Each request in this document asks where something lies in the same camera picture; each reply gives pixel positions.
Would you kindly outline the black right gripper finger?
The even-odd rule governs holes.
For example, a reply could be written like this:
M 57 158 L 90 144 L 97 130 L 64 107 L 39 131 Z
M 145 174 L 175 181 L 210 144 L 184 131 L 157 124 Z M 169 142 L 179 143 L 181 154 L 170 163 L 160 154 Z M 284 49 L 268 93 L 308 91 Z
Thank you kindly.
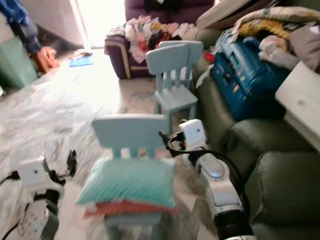
M 163 130 L 159 130 L 158 135 L 160 135 L 162 142 L 165 146 L 165 149 L 168 151 L 173 151 L 173 146 L 171 145 L 171 142 L 172 142 L 171 135 L 167 134 Z

